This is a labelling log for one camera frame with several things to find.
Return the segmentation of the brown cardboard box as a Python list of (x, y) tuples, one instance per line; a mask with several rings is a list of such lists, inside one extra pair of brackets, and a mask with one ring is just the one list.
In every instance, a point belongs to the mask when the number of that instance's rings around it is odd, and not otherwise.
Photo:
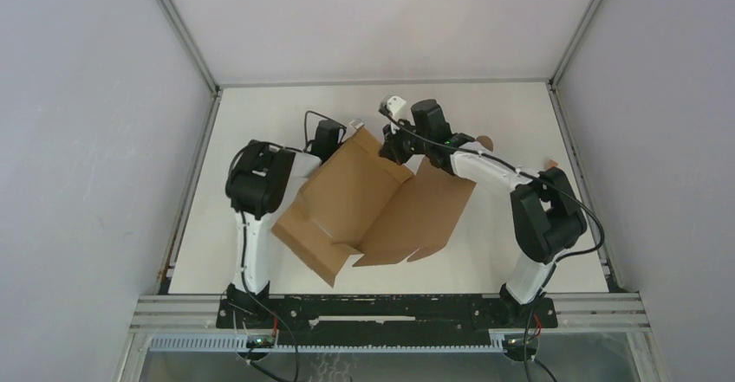
[(355, 266), (416, 262), (440, 252), (475, 189), (422, 159), (412, 172), (380, 157), (359, 129), (299, 188), (271, 231), (333, 287), (350, 256)]

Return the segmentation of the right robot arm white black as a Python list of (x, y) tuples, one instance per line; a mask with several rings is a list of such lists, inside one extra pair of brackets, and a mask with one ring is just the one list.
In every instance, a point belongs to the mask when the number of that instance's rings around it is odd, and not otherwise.
[(387, 118), (379, 154), (397, 165), (421, 155), (457, 178), (470, 180), (510, 200), (513, 230), (521, 254), (511, 277), (501, 287), (501, 315), (514, 327), (524, 326), (536, 312), (535, 301), (588, 224), (565, 172), (551, 167), (531, 174), (496, 156), (479, 140), (455, 133), (435, 99), (409, 105), (392, 95), (379, 105)]

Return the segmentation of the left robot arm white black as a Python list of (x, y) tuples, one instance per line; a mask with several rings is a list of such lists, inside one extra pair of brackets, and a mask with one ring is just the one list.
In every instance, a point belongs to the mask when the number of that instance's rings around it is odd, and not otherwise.
[(348, 128), (318, 115), (313, 134), (297, 149), (252, 139), (233, 157), (225, 181), (225, 195), (236, 212), (237, 256), (232, 286), (246, 295), (237, 316), (250, 327), (270, 318), (271, 305), (259, 295), (270, 285), (271, 232), (294, 201), (296, 192), (341, 146)]

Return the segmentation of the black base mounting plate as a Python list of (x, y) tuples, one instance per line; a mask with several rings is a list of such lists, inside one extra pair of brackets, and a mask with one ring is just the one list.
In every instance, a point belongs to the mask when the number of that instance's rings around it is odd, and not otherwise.
[(281, 346), (487, 346), (491, 333), (536, 335), (556, 327), (554, 302), (518, 307), (497, 295), (285, 295), (219, 301), (218, 329), (264, 331)]

